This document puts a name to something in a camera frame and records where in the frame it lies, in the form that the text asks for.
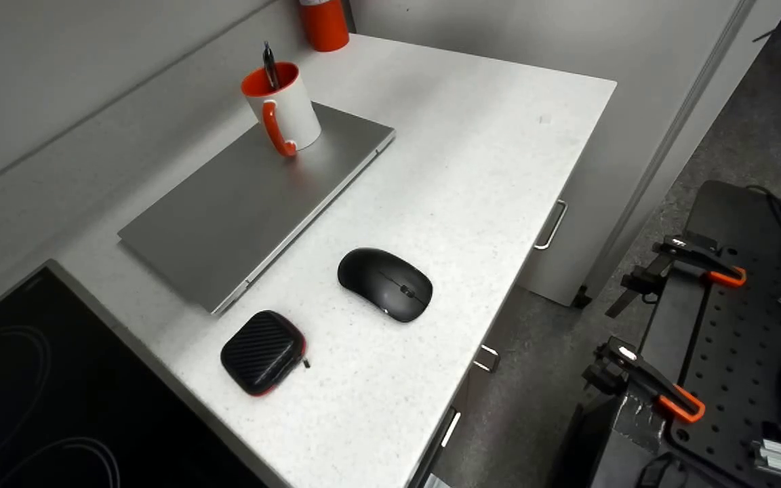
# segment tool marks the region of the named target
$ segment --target drawer handle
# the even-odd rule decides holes
[[[553,246],[553,237],[556,237],[556,232],[558,232],[558,228],[564,223],[567,208],[568,208],[568,204],[558,198],[553,212],[551,212],[551,216],[548,216],[548,223],[553,220],[553,228],[551,228],[548,237],[540,240],[544,235],[544,231],[548,231],[548,223],[544,223],[544,228],[536,232],[540,237],[534,240],[534,248],[544,251],[544,248]]]

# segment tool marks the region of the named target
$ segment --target floor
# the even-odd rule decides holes
[[[781,194],[781,29],[758,54],[734,96],[647,220],[610,285],[582,308],[513,290],[498,313],[501,366],[495,374],[472,368],[459,407],[463,420],[435,461],[452,488],[548,485],[575,403],[582,397],[581,372],[608,335],[640,340],[651,305],[633,300],[617,319],[605,308],[621,293],[617,279],[651,260],[651,244],[682,228],[693,189],[708,180],[765,185]]]

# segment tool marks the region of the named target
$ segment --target black computer mouse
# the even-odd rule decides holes
[[[351,248],[339,263],[339,285],[362,294],[399,323],[427,305],[434,285],[402,258],[381,248]]]

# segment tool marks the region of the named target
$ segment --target black case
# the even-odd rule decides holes
[[[303,334],[275,312],[256,312],[225,347],[221,366],[248,393],[278,384],[307,350]]]

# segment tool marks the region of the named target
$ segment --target wireless mouse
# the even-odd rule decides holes
[[[351,248],[339,263],[339,285],[362,294],[399,323],[411,323],[427,305],[434,285],[402,258],[381,248]]]

